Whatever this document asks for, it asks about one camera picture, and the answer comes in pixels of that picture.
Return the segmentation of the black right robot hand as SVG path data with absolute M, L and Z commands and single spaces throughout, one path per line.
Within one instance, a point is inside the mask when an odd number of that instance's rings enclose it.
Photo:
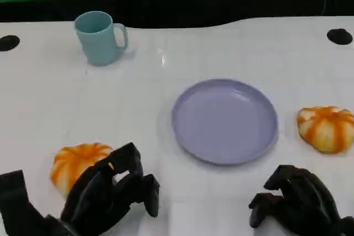
M 248 205 L 251 228 L 273 217 L 297 235 L 326 235 L 341 220 L 335 200 L 324 183 L 307 169 L 279 165 L 264 188 L 281 190 L 282 195 L 258 193 Z

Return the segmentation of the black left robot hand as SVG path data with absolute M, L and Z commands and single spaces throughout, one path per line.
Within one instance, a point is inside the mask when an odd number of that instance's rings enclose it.
M 100 235 L 117 224 L 133 203 L 143 203 L 155 218 L 159 188 L 154 175 L 144 175 L 140 153 L 133 143 L 128 143 L 81 174 L 69 192 L 60 219 L 79 235 Z

